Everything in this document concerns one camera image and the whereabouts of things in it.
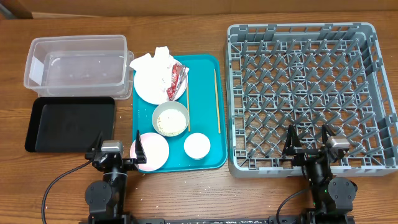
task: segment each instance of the food wrapper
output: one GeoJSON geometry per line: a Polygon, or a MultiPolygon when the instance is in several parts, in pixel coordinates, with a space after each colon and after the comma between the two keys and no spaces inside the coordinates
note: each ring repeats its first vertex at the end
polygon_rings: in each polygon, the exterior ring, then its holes
{"type": "Polygon", "coordinates": [[[188,68],[185,65],[174,64],[171,76],[171,87],[166,90],[167,96],[170,100],[174,100],[175,94],[181,87],[181,83],[186,79],[188,68]]]}

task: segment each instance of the chopstick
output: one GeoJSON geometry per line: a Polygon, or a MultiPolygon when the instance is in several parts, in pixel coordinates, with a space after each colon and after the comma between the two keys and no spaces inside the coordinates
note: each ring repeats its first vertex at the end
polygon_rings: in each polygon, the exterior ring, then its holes
{"type": "Polygon", "coordinates": [[[220,110],[218,108],[218,91],[217,91],[217,74],[216,70],[214,69],[214,84],[216,88],[216,106],[217,106],[217,122],[218,122],[218,134],[221,134],[221,127],[220,127],[220,110]]]}
{"type": "Polygon", "coordinates": [[[188,109],[188,132],[191,132],[191,114],[189,113],[189,82],[187,78],[187,109],[188,109]]]}

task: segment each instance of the small white plate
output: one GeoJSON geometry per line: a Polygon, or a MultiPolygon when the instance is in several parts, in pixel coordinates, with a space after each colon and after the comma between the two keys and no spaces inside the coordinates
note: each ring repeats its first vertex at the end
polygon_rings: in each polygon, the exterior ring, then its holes
{"type": "MultiPolygon", "coordinates": [[[[157,133],[141,135],[141,144],[147,157],[146,164],[138,164],[142,171],[154,171],[161,168],[169,158],[169,144],[166,139],[157,133]]],[[[136,141],[130,148],[130,158],[136,158],[136,141]]]]}
{"type": "MultiPolygon", "coordinates": [[[[174,101],[178,100],[184,94],[185,89],[187,89],[187,80],[188,76],[181,83],[181,87],[178,89],[174,101]]],[[[150,104],[161,105],[162,103],[170,101],[166,91],[162,91],[156,83],[152,74],[136,72],[133,86],[139,97],[150,104]]]]}

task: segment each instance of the dish rack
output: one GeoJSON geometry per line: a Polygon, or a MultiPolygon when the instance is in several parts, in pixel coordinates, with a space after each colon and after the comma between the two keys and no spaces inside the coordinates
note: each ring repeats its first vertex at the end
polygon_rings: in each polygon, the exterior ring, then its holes
{"type": "Polygon", "coordinates": [[[323,124],[346,136],[335,175],[397,170],[398,117],[371,24],[232,25],[226,86],[235,177],[302,175],[282,155],[290,124],[304,148],[320,148],[323,124]]]}

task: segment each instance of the blue cafeteria tray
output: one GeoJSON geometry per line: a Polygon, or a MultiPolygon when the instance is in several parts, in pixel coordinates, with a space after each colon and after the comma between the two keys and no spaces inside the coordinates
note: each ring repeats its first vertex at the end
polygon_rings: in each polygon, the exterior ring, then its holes
{"type": "MultiPolygon", "coordinates": [[[[226,125],[220,65],[214,56],[208,54],[179,55],[174,58],[189,68],[188,84],[191,132],[188,132],[187,128],[178,136],[165,137],[170,148],[169,158],[160,169],[153,172],[219,168],[225,163],[227,158],[226,125]],[[217,76],[221,134],[218,134],[214,69],[216,70],[217,76]],[[193,133],[202,133],[206,135],[211,143],[210,152],[201,160],[194,160],[187,156],[183,148],[185,139],[193,133]]],[[[177,101],[186,107],[187,92],[185,91],[177,101]]],[[[156,133],[152,126],[152,114],[156,107],[157,105],[152,105],[141,99],[134,88],[132,106],[133,141],[135,140],[137,129],[141,134],[156,133]]]]}

